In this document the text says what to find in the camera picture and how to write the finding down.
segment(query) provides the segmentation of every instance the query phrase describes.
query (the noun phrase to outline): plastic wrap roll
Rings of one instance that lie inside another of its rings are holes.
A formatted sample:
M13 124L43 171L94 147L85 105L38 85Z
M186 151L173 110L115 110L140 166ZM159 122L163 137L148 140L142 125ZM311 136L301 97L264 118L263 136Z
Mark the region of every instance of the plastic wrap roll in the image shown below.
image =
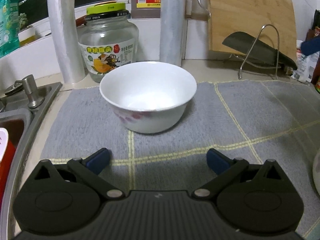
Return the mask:
M160 61L181 66L186 0L161 0Z
M54 48L66 84L85 77L78 34L76 31L75 0L47 0Z

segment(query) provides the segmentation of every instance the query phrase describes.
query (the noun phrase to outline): green jar lid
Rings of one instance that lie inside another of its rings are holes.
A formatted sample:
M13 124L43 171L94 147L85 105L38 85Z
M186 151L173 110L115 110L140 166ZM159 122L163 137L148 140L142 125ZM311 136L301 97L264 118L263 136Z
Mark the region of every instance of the green jar lid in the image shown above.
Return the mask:
M87 8L87 15L125 10L125 3L115 1L97 4Z

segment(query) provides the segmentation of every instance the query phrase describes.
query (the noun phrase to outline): green package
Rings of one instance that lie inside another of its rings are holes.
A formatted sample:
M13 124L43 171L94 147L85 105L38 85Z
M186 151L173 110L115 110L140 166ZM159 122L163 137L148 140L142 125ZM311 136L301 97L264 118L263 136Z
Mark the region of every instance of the green package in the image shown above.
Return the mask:
M19 0L0 0L0 57L19 48Z

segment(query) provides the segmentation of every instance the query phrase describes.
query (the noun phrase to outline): white bowl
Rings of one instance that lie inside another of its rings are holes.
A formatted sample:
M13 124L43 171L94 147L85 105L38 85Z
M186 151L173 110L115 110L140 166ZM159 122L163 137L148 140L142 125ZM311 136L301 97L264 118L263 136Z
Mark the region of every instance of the white bowl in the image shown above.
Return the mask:
M316 189L320 194L320 149L313 162L312 173L313 173L313 181L315 182Z
M163 62L123 65L100 83L101 95L122 124L139 133L157 133L176 124L196 89L189 72Z

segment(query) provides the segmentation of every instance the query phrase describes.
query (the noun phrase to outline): red container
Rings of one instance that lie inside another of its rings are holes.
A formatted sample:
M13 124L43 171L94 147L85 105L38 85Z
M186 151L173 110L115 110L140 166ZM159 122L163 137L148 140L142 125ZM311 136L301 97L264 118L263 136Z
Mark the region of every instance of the red container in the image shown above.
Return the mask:
M0 128L0 210L5 184L7 182L15 151L16 149L9 140L7 130L5 128Z

